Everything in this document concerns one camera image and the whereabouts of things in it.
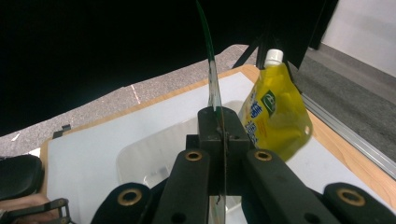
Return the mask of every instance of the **floor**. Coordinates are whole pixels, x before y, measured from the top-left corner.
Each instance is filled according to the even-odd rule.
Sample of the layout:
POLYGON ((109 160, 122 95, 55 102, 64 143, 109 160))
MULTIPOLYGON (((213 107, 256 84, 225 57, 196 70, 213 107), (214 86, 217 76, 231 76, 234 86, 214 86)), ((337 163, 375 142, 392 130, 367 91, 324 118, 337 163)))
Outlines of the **floor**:
MULTIPOLYGON (((243 45, 231 46, 217 55, 218 72, 221 73, 231 69, 247 47, 243 45)), ((250 56, 246 63, 255 64, 255 60, 256 52, 250 56)), ((54 132, 61 130, 62 126, 66 124, 70 124, 72 128, 76 128, 96 119, 122 111, 128 107, 139 105, 169 91, 177 90, 199 80, 206 79, 207 70, 207 61, 195 63, 172 73, 120 88, 89 104, 68 111, 53 119, 37 123, 15 133, 1 136, 0 156, 21 155, 39 148, 46 139, 51 138, 54 132)), ((297 86, 308 96, 312 96, 320 105, 323 105, 326 110, 330 110, 331 113, 336 114, 338 119, 343 122, 345 120, 346 123, 351 117, 360 119, 357 121, 354 119, 353 122, 347 123, 347 126, 351 129, 357 126, 355 129, 357 131, 355 132, 363 135, 363 138, 384 152, 392 160, 396 161, 396 152, 394 150, 396 143, 395 140, 392 141, 392 138, 396 139, 396 132, 391 128, 394 126, 389 126, 392 120, 396 118, 395 77, 383 74, 327 46, 322 46, 319 50, 309 49, 300 70, 291 67, 291 71, 295 77, 297 86), (327 93, 323 93, 322 98, 315 99, 316 97, 320 97, 320 90, 326 89, 320 87, 320 85, 330 86, 331 89, 335 85, 334 81, 340 83, 339 85, 337 84, 338 88, 343 89, 341 86, 343 83, 350 83, 347 86, 356 89, 357 91, 355 92, 363 94, 364 97, 372 98, 374 102, 383 102, 381 106, 386 105, 385 109, 379 107, 378 109, 381 111, 369 112, 375 113, 374 117, 378 119, 388 118, 390 123, 384 122, 381 125, 376 125, 379 121, 378 119, 374 119, 373 123, 376 129, 368 130, 368 126, 373 125, 366 123, 364 116, 356 116, 356 113, 361 114, 359 110, 335 110, 332 112, 332 108, 336 107, 333 106, 332 102, 339 99, 329 98, 326 95, 327 93), (375 136, 374 140, 372 140, 370 139, 372 135, 378 136, 375 136)), ((360 102, 363 100, 355 97, 349 101, 360 102)), ((356 104, 346 105, 346 107, 348 106, 352 108, 361 107, 356 104)))

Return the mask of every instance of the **yellow pouch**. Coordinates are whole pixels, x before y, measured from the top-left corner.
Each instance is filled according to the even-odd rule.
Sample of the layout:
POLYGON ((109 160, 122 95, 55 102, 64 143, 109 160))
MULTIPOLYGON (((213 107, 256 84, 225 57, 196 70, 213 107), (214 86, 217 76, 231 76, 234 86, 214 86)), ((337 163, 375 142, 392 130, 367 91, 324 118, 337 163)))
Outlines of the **yellow pouch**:
POLYGON ((291 158, 313 131, 301 94, 283 63, 261 70, 239 117, 255 147, 273 150, 283 161, 291 158))

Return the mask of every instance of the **table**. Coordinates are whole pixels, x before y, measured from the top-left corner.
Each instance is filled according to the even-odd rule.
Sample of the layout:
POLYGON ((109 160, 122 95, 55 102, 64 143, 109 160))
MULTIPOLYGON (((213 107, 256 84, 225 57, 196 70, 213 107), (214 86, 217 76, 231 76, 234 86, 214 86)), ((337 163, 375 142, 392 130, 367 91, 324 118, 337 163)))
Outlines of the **table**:
MULTIPOLYGON (((230 77, 238 72, 241 72, 243 75, 245 75, 252 83, 256 81, 259 74, 259 70, 255 66, 247 64, 220 74, 219 77, 230 77)), ((201 88, 206 84, 207 80, 197 82, 183 89, 172 91, 149 102, 133 106, 120 113, 111 115, 103 119, 99 119, 93 123, 81 127, 77 127, 76 129, 66 132, 65 134, 68 135, 70 133, 87 130, 91 127, 95 127, 100 124, 107 123, 111 120, 121 118, 122 116, 130 115, 131 113, 138 112, 152 105, 162 103, 165 100, 173 99, 174 97, 179 96, 183 93, 197 90, 198 88, 201 88)), ((375 164, 373 164, 370 160, 364 157, 356 148, 354 148, 337 133, 331 130, 320 119, 318 119, 311 113, 309 113, 309 116, 314 125, 313 136, 315 137, 315 139, 318 140, 324 147, 326 147, 337 160, 343 163, 345 167, 349 169, 355 176, 357 176, 365 185, 367 185, 380 198, 382 198, 383 201, 389 204, 393 209, 396 209, 396 182, 390 176, 385 174, 381 169, 379 169, 375 164)), ((49 141, 50 139, 43 144, 41 152, 41 159, 45 164, 46 171, 49 170, 49 141)), ((42 189, 42 192, 44 193, 47 192, 48 173, 49 172, 46 172, 45 185, 42 189)))

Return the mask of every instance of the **gray carpet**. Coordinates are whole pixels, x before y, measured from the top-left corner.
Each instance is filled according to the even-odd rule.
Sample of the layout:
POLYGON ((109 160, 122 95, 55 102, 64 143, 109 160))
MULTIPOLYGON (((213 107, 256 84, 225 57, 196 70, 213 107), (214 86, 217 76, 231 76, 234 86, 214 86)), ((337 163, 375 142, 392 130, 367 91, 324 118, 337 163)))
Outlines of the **gray carpet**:
POLYGON ((396 161, 396 105, 310 57, 294 79, 303 93, 396 161))

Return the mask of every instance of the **metal strip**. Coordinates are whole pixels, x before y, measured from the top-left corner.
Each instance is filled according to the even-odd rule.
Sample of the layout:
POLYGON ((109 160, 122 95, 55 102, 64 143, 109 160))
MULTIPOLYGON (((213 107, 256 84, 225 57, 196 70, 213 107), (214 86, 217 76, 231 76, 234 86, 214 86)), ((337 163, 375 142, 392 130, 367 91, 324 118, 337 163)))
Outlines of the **metal strip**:
POLYGON ((396 180, 396 162, 391 160, 389 157, 384 155, 376 147, 368 143, 358 134, 349 129, 343 122, 335 118, 329 112, 327 112, 320 105, 315 103, 305 94, 302 94, 303 101, 306 108, 332 128, 336 133, 340 134, 345 138, 348 143, 354 146, 358 151, 363 153, 367 158, 384 170, 388 175, 396 180))

